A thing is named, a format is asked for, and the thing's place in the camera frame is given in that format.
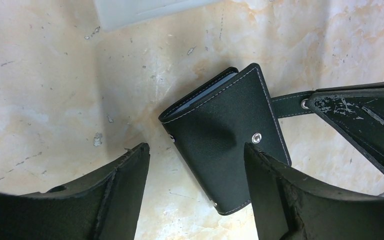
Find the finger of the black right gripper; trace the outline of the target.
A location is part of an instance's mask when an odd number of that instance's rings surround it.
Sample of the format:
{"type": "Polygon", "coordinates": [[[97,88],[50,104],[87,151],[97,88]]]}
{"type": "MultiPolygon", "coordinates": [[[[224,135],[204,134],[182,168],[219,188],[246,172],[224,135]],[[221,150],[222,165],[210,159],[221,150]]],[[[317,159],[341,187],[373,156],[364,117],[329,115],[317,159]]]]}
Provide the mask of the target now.
{"type": "Polygon", "coordinates": [[[384,87],[319,91],[306,106],[384,174],[384,87]]]}

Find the black leather card holder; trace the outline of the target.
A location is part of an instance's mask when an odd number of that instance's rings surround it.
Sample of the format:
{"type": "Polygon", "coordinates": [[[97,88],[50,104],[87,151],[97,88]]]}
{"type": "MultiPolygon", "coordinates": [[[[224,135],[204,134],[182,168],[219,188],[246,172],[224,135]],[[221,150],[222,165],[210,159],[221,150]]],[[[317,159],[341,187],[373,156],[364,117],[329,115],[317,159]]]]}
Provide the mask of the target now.
{"type": "Polygon", "coordinates": [[[216,211],[227,216],[251,199],[244,164],[245,143],[291,165],[281,118],[306,115],[312,91],[271,97],[257,63],[228,67],[159,116],[159,121],[216,211]]]}

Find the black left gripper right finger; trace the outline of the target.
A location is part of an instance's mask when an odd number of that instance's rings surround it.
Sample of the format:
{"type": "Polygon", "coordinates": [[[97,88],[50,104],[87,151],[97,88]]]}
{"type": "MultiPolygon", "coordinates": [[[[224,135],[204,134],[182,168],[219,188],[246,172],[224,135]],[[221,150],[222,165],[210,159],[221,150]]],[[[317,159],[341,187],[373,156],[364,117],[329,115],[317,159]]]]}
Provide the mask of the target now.
{"type": "Polygon", "coordinates": [[[384,240],[384,197],[327,184],[244,145],[261,240],[384,240]]]}

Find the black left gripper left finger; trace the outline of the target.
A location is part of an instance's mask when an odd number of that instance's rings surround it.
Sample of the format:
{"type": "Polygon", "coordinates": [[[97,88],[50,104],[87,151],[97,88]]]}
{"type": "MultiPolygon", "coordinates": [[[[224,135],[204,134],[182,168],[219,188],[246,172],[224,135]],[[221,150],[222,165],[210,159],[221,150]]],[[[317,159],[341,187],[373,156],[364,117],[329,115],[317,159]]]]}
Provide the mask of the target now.
{"type": "Polygon", "coordinates": [[[45,193],[0,192],[0,240],[132,240],[150,164],[140,143],[45,193]]]}

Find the white plastic card tray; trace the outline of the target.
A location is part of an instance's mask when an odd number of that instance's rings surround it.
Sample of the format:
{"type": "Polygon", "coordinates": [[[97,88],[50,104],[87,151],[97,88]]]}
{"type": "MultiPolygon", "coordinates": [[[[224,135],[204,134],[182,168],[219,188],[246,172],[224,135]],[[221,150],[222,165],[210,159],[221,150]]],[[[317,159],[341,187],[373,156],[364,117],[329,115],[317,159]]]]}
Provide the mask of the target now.
{"type": "Polygon", "coordinates": [[[216,0],[95,0],[104,31],[216,3],[216,0]]]}

